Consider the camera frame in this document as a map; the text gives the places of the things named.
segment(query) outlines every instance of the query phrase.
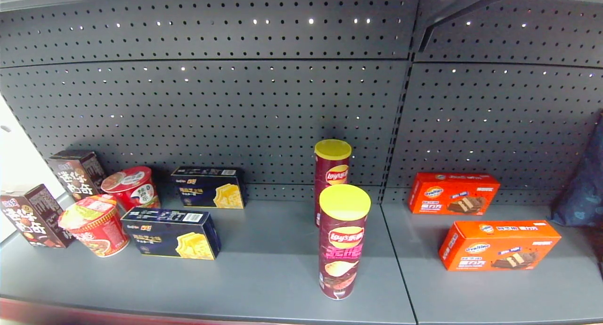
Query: red noodle cup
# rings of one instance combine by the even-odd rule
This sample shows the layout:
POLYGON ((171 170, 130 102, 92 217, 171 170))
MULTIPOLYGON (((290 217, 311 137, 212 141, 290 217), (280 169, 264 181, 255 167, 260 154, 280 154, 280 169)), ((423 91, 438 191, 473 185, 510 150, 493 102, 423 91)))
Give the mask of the red noodle cup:
POLYGON ((130 241, 121 227, 117 201, 107 194, 88 196, 67 207, 58 225, 101 258, 120 252, 130 241))
POLYGON ((320 225, 318 197, 326 187, 347 183, 351 146, 336 139, 321 140, 314 146, 316 171, 314 172, 314 223, 320 225))
POLYGON ((325 188, 319 203, 318 283, 327 297, 345 299, 354 288, 371 198, 359 187, 340 184, 325 188))
POLYGON ((145 166, 124 169, 108 176, 103 180, 101 189, 115 196, 126 211, 133 207, 161 207, 151 169, 145 166))

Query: snack package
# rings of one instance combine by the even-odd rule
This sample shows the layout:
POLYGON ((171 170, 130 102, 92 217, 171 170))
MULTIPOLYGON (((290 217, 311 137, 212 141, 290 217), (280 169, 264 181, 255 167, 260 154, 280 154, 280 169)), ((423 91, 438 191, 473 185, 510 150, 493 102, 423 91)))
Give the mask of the snack package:
POLYGON ((103 180, 101 188, 115 196, 126 211, 137 206, 152 209, 161 207, 151 169, 146 166, 136 166, 113 173, 103 180))
POLYGON ((66 248, 73 242, 71 233, 58 226, 63 213, 44 184, 4 190, 2 213, 32 246, 66 248))
POLYGON ((338 184, 326 187, 319 203, 318 284, 327 297, 345 299, 354 288, 371 198, 359 187, 338 184))
POLYGON ((214 260, 220 252, 209 212, 134 207, 121 221, 141 254, 214 260))
POLYGON ((439 254, 449 271, 533 269, 561 238, 545 220, 455 221, 439 254))
POLYGON ((243 170, 180 166, 171 176, 184 206, 243 209, 243 170))
POLYGON ((408 206, 413 213, 483 215, 500 184, 485 173, 416 174, 408 206))
POLYGON ((101 183, 107 178, 93 151, 65 150, 48 158, 48 166, 75 201, 101 194, 101 183))
POLYGON ((601 164, 603 164, 603 117, 600 116, 573 179, 553 208, 553 222, 562 226, 603 227, 603 166, 601 164))
POLYGON ((321 140, 314 145, 314 224, 320 226, 320 193, 331 185, 347 184, 351 146, 337 139, 321 140))
POLYGON ((58 218, 58 225, 101 258, 121 252, 129 243, 112 195, 88 196, 74 203, 58 218))

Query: white wall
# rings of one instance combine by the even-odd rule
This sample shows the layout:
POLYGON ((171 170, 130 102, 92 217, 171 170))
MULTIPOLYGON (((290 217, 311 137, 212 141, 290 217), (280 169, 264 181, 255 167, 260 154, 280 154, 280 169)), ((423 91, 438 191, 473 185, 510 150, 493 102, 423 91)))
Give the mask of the white wall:
MULTIPOLYGON (((0 126, 10 130, 0 129, 0 189, 9 190, 15 184, 32 187, 45 184, 52 196, 61 196, 65 192, 63 186, 36 151, 3 99, 0 99, 0 126)), ((0 217, 0 241, 14 230, 15 227, 6 216, 0 217)))

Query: potato chip can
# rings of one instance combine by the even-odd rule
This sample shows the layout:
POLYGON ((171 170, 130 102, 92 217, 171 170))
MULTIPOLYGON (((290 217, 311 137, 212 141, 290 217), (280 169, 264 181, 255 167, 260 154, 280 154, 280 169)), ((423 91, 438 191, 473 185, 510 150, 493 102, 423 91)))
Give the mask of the potato chip can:
POLYGON ((347 183, 351 146, 342 140, 321 140, 314 146, 314 223, 320 225, 321 210, 318 197, 326 187, 347 183))
POLYGON ((117 201, 108 194, 88 196, 67 207, 58 225, 101 258, 117 254, 130 241, 121 227, 117 201))
POLYGON ((126 211, 133 207, 159 209, 161 203, 153 184, 151 169, 145 166, 124 169, 108 176, 101 189, 117 198, 126 211))
POLYGON ((359 187, 340 184, 325 188, 319 203, 318 283, 327 297, 345 299, 354 288, 371 198, 359 187))

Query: lay's chip canister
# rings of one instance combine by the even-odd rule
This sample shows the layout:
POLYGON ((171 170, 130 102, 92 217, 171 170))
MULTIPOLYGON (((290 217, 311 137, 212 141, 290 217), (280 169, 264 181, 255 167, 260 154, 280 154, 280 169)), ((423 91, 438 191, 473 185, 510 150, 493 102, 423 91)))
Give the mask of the lay's chip canister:
POLYGON ((321 140, 314 146, 314 154, 314 222, 318 227, 321 216, 318 197, 329 186, 347 183, 351 146, 342 140, 321 140))
POLYGON ((327 297, 345 299, 354 288, 371 198, 359 187, 341 184, 325 188, 319 203, 318 283, 327 297))

